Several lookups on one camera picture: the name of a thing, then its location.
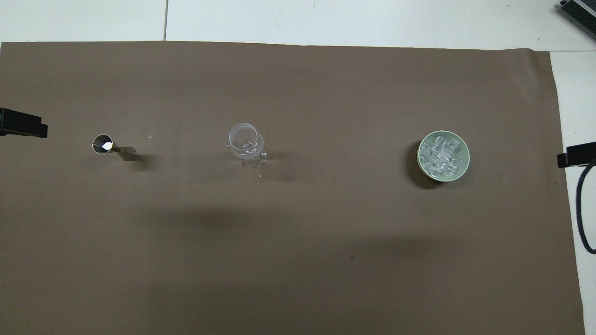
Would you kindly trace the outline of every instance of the black cable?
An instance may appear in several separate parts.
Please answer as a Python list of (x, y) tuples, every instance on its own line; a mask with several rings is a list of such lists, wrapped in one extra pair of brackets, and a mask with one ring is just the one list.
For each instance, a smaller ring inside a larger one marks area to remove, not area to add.
[(586, 238), (586, 233), (583, 231), (583, 222), (582, 222), (582, 186), (583, 180), (586, 179), (586, 175), (590, 171), (591, 168), (596, 166), (596, 159), (590, 162), (588, 166), (582, 171), (582, 174), (579, 176), (578, 180), (578, 190), (575, 194), (575, 213), (578, 217), (578, 230), (579, 230), (579, 238), (582, 239), (583, 247), (589, 253), (596, 255), (596, 249), (592, 249), (588, 243), (588, 239)]

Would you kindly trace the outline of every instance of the glass base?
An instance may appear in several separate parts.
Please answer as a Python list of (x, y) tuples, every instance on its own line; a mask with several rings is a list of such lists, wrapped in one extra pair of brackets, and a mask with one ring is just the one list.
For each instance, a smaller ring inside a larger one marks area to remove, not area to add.
[(263, 150), (263, 152), (259, 155), (259, 157), (255, 159), (244, 159), (246, 165), (250, 166), (251, 168), (258, 168), (259, 166), (265, 164), (267, 161), (267, 152)]

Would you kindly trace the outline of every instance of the black bracket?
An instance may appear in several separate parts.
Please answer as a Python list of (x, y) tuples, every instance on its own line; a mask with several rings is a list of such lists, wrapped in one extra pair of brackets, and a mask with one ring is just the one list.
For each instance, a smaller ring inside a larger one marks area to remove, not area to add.
[(39, 116), (0, 107), (0, 136), (8, 134), (47, 138), (48, 126)]
[(567, 153), (557, 155), (560, 168), (569, 166), (585, 166), (596, 159), (596, 142), (584, 143), (567, 147)]

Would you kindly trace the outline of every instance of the green bowl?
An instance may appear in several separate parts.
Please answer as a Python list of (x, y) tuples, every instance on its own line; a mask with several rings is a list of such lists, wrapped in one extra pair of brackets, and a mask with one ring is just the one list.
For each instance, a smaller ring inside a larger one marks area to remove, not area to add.
[[(420, 162), (420, 157), (419, 157), (418, 153), (420, 152), (420, 147), (422, 146), (422, 143), (425, 143), (425, 142), (431, 143), (439, 135), (443, 136), (446, 139), (455, 138), (461, 143), (460, 149), (456, 153), (454, 153), (453, 156), (461, 159), (462, 166), (460, 166), (460, 168), (457, 170), (457, 172), (452, 176), (437, 176), (437, 177), (431, 176), (422, 168), (422, 163)], [(464, 173), (466, 171), (468, 171), (468, 166), (470, 165), (470, 150), (468, 149), (468, 145), (465, 143), (464, 139), (461, 138), (456, 133), (453, 133), (450, 131), (436, 131), (436, 132), (432, 132), (432, 133), (426, 135), (426, 137), (424, 137), (424, 139), (420, 142), (420, 145), (418, 146), (418, 150), (416, 151), (416, 162), (418, 162), (418, 167), (420, 168), (420, 170), (422, 170), (422, 172), (425, 175), (427, 175), (429, 178), (434, 179), (436, 181), (444, 181), (444, 182), (454, 181), (454, 180), (458, 179), (459, 177), (463, 176)]]

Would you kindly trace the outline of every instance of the metal jigger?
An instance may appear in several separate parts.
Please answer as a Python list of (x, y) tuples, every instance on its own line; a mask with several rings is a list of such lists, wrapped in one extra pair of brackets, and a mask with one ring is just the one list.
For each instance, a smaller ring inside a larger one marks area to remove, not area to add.
[(123, 160), (136, 160), (136, 150), (133, 147), (119, 147), (106, 134), (98, 135), (93, 140), (93, 151), (98, 154), (118, 153)]

